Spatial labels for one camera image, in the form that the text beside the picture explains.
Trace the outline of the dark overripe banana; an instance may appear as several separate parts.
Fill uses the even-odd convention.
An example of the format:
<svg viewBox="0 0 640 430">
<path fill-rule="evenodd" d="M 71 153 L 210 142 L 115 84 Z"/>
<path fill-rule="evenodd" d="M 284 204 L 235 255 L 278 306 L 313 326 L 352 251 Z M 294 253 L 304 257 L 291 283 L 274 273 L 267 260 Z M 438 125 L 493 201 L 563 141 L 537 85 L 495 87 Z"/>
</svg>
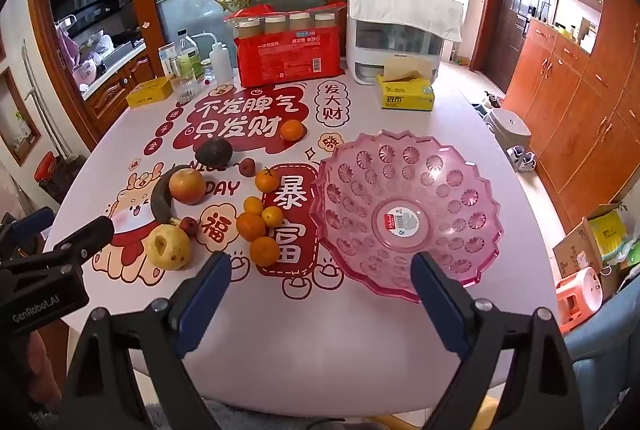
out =
<svg viewBox="0 0 640 430">
<path fill-rule="evenodd" d="M 177 165 L 165 172 L 154 185 L 151 195 L 151 210 L 156 221 L 169 223 L 172 219 L 172 196 L 169 190 L 169 180 L 182 169 L 189 169 L 188 165 Z"/>
</svg>

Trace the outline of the yellow pear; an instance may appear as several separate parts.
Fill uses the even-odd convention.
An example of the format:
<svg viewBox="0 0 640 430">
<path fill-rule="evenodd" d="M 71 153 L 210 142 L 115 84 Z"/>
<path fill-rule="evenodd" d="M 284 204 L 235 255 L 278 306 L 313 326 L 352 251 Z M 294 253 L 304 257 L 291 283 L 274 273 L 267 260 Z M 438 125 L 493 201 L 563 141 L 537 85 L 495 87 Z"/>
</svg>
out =
<svg viewBox="0 0 640 430">
<path fill-rule="evenodd" d="M 186 232 L 172 224 L 160 224 L 143 242 L 152 265 L 165 271 L 179 270 L 191 261 L 191 242 Z"/>
</svg>

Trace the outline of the red apple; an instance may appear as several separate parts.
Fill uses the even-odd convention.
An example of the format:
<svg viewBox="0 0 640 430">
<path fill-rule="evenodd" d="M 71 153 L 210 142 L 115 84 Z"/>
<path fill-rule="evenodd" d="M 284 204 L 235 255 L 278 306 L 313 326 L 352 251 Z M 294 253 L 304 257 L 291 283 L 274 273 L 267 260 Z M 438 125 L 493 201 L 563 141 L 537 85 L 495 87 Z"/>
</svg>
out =
<svg viewBox="0 0 640 430">
<path fill-rule="evenodd" d="M 179 203 L 195 205 L 206 193 L 206 181 L 201 172 L 193 168 L 179 169 L 168 181 L 170 195 Z"/>
</svg>

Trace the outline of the dark avocado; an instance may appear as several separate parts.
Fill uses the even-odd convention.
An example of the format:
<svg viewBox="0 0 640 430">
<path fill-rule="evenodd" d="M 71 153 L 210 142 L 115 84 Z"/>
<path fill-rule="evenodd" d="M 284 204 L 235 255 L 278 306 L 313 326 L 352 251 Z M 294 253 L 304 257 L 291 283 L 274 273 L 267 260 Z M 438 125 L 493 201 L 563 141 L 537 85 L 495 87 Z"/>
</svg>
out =
<svg viewBox="0 0 640 430">
<path fill-rule="evenodd" d="M 226 168 L 233 155 L 233 147 L 223 138 L 213 138 L 204 142 L 195 151 L 195 159 L 203 166 Z"/>
</svg>

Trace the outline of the orange tangerine front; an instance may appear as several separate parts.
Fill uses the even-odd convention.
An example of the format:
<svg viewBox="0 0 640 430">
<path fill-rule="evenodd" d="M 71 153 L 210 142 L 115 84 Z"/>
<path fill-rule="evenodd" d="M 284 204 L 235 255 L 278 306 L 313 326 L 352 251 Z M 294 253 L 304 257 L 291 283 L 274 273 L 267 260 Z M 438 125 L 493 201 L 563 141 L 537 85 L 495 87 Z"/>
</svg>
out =
<svg viewBox="0 0 640 430">
<path fill-rule="evenodd" d="M 250 243 L 250 260 L 255 265 L 268 268 L 280 258 L 279 244 L 269 236 L 259 236 Z"/>
</svg>

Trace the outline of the orange tangerine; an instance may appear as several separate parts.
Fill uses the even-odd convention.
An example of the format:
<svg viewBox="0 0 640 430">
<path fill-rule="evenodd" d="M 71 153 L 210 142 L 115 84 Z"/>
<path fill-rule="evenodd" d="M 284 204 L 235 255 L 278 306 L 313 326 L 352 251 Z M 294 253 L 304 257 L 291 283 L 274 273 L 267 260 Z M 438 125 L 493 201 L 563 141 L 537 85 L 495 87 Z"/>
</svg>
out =
<svg viewBox="0 0 640 430">
<path fill-rule="evenodd" d="M 280 258 L 279 244 L 269 236 L 259 236 L 250 243 L 250 260 L 255 265 L 268 268 Z"/>
<path fill-rule="evenodd" d="M 265 221 L 258 213 L 241 213 L 236 218 L 236 229 L 247 242 L 254 242 L 267 232 Z"/>
</svg>

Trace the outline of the small red lychee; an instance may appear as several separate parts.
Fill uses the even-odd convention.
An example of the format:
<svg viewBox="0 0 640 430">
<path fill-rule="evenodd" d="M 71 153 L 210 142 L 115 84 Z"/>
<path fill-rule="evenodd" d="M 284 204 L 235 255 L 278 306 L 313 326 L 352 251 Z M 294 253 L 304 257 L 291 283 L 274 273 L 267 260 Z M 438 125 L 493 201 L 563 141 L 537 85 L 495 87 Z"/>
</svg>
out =
<svg viewBox="0 0 640 430">
<path fill-rule="evenodd" d="M 256 175 L 256 163 L 253 158 L 245 157 L 240 161 L 239 173 L 243 177 L 254 177 Z"/>
</svg>

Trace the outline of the orange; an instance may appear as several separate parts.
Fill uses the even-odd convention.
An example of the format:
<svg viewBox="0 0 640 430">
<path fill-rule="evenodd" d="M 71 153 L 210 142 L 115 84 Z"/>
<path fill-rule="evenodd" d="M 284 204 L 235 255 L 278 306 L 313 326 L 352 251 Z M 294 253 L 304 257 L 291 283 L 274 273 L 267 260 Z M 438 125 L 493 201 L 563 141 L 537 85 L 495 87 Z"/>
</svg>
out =
<svg viewBox="0 0 640 430">
<path fill-rule="evenodd" d="M 280 125 L 279 135 L 284 141 L 297 142 L 305 137 L 306 127 L 297 119 L 288 119 Z"/>
</svg>

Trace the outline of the small red fruit near pear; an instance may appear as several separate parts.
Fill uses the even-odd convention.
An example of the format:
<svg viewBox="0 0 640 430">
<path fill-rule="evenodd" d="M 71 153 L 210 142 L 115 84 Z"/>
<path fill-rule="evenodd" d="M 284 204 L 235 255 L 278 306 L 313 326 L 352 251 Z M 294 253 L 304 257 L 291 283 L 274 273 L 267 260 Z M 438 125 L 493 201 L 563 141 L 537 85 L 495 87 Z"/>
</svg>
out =
<svg viewBox="0 0 640 430">
<path fill-rule="evenodd" d="M 198 233 L 198 221 L 191 217 L 183 217 L 179 222 L 179 228 L 189 237 L 195 237 Z"/>
</svg>

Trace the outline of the orange plastic stool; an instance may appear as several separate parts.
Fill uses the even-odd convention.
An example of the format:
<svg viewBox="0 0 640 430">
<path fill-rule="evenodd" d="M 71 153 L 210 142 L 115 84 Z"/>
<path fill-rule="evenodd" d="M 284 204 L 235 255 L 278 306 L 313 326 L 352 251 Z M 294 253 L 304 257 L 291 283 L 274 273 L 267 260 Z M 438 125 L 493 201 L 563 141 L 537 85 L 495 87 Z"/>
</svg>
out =
<svg viewBox="0 0 640 430">
<path fill-rule="evenodd" d="M 598 273 L 591 267 L 560 280 L 555 285 L 555 291 L 559 326 L 563 335 L 585 323 L 602 306 L 602 286 Z"/>
</svg>

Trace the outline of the small yellow tangerine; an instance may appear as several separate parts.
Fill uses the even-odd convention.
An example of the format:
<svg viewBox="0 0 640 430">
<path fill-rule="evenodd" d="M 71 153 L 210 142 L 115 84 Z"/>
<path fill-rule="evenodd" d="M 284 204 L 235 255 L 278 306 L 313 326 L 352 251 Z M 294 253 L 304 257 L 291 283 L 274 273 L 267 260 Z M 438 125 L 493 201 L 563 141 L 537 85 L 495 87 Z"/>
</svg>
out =
<svg viewBox="0 0 640 430">
<path fill-rule="evenodd" d="M 279 228 L 284 221 L 283 211 L 278 206 L 268 206 L 262 209 L 262 221 L 270 229 Z"/>
<path fill-rule="evenodd" d="M 260 197 L 249 196 L 245 198 L 243 209 L 246 213 L 254 213 L 254 215 L 260 216 L 264 210 L 264 203 Z"/>
</svg>

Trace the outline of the cardboard box with bags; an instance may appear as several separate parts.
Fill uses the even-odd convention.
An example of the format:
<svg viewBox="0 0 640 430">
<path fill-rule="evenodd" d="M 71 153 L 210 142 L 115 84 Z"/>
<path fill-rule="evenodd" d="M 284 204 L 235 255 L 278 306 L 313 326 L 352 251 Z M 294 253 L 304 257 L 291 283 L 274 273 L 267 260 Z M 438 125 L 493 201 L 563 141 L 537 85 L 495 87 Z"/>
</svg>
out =
<svg viewBox="0 0 640 430">
<path fill-rule="evenodd" d="M 553 248 L 560 276 L 565 279 L 585 268 L 602 273 L 621 265 L 638 238 L 639 221 L 625 205 L 599 205 Z"/>
</svg>

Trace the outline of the clear plastic bottle green label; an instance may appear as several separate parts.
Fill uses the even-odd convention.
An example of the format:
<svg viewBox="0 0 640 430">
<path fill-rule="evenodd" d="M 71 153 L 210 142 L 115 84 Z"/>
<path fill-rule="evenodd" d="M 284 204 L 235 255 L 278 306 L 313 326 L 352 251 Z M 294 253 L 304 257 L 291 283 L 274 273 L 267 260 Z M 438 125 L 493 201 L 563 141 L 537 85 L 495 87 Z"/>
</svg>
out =
<svg viewBox="0 0 640 430">
<path fill-rule="evenodd" d="M 193 76 L 195 79 L 200 79 L 203 68 L 198 45 L 189 36 L 186 28 L 179 30 L 177 35 L 178 74 L 181 77 Z"/>
</svg>

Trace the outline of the white squeeze bottle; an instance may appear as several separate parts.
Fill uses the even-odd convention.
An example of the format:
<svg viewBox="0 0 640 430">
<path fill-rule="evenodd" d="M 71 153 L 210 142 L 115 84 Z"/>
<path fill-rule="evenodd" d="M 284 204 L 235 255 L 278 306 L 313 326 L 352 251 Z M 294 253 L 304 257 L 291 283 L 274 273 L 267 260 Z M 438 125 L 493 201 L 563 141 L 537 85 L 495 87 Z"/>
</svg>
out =
<svg viewBox="0 0 640 430">
<path fill-rule="evenodd" d="M 219 85 L 233 82 L 234 71 L 229 50 L 221 42 L 214 42 L 209 52 L 209 60 L 216 82 Z"/>
</svg>

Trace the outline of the yellow tissue box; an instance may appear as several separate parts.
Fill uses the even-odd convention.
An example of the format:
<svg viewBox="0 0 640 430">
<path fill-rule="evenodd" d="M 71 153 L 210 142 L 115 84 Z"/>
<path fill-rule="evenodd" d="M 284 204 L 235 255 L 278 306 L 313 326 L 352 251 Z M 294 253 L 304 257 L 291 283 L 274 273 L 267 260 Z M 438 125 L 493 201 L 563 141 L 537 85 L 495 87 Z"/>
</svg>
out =
<svg viewBox="0 0 640 430">
<path fill-rule="evenodd" d="M 434 64 L 431 60 L 413 56 L 389 57 L 376 81 L 382 109 L 431 112 L 434 108 Z"/>
</svg>

